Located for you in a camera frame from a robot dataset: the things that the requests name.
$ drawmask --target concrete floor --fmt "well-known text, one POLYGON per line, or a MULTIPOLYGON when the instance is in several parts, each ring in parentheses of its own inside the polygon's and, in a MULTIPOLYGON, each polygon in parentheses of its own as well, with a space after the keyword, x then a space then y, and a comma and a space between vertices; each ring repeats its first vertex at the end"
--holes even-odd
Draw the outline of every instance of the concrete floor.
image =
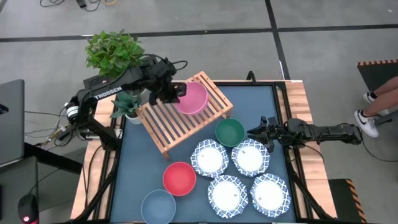
MULTIPOLYGON (((353 26, 398 21, 394 0, 271 0, 278 27, 353 26)), ((263 0, 136 0, 103 3, 96 12, 80 10, 75 1, 42 8, 39 1, 2 0, 0 38, 93 34, 101 30, 160 32, 197 29, 270 27, 263 0)), ((367 89, 356 62, 398 58, 398 29, 281 33, 291 79, 303 80, 315 124, 354 123, 353 111, 364 107, 367 89)), ((176 79, 204 70, 214 79, 283 79, 271 33, 191 35, 142 38, 148 53, 188 60, 176 79)), ((0 83, 25 80, 25 109, 59 113, 82 80, 96 71, 85 67, 85 40, 0 43, 0 83)), ((56 117, 26 114, 25 130, 52 128, 56 117)), ((396 124, 379 128, 378 139, 365 138, 370 151, 398 158, 396 124)), ((26 138, 37 143, 43 138, 26 138)), ((74 139, 57 154, 75 158, 86 142, 74 139)), ((356 185, 368 222, 396 223, 398 163, 380 162, 363 146, 322 144, 328 177, 349 178, 356 185)), ((40 166, 40 176, 51 172, 40 166)), ((78 177, 57 172, 39 185, 42 223, 67 220, 78 177)))

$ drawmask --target white plate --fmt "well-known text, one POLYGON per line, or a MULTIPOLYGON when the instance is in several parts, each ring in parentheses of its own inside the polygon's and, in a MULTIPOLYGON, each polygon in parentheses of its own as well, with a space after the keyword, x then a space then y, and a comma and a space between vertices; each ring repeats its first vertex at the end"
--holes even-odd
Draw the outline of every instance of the white plate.
POLYGON ((254 208, 271 218, 285 213, 292 200, 284 180, 274 174, 256 177, 250 194, 254 208))
POLYGON ((210 182, 207 190, 211 207, 221 218, 232 218, 248 204, 246 186, 237 178, 221 175, 210 182))
POLYGON ((223 174, 228 162, 224 146, 212 139, 199 142, 191 156, 193 169, 205 177, 214 178, 223 174))
POLYGON ((248 139, 233 148, 231 158, 241 174, 254 177, 266 171, 270 156, 263 144, 248 139))

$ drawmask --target potted plant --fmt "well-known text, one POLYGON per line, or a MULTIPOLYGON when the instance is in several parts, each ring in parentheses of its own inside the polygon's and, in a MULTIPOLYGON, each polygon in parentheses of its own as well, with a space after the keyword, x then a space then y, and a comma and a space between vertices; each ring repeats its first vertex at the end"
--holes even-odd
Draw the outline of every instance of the potted plant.
POLYGON ((140 95, 132 96, 124 91, 117 94, 118 99, 112 101, 112 103, 118 108, 116 112, 111 115, 111 118, 117 118, 119 116, 125 116, 133 124, 141 124, 141 120, 138 118, 136 110, 141 102, 140 95))
MULTIPOLYGON (((119 33, 106 33, 101 31, 88 40, 86 66, 99 69, 99 75, 83 81, 85 88, 89 89, 100 83, 114 80, 128 67, 142 65, 144 49, 138 44, 137 37, 131 38, 124 34, 124 29, 119 33)), ((149 91, 145 88, 139 90, 143 103, 149 100, 149 91)))

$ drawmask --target white sneaker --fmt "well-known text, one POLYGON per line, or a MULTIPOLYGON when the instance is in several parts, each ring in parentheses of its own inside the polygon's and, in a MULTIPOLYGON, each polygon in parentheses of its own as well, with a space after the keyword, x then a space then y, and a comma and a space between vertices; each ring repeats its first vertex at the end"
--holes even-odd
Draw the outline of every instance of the white sneaker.
POLYGON ((354 113, 354 117, 359 127, 365 132, 368 136, 372 138, 379 137, 379 131, 374 125, 374 119, 372 117, 367 118, 361 115, 362 110, 357 110, 354 113))
MULTIPOLYGON (((369 103, 369 104, 371 104, 371 103, 375 100, 375 98, 371 97, 371 95, 369 94, 369 92, 364 93, 364 94, 362 95, 362 99, 363 99, 364 101, 366 101, 367 103, 369 103)), ((382 111, 379 111, 379 112, 377 112, 377 113, 378 113, 380 116, 385 116, 385 115, 389 114, 390 112, 388 112, 388 110, 382 110, 382 111)))

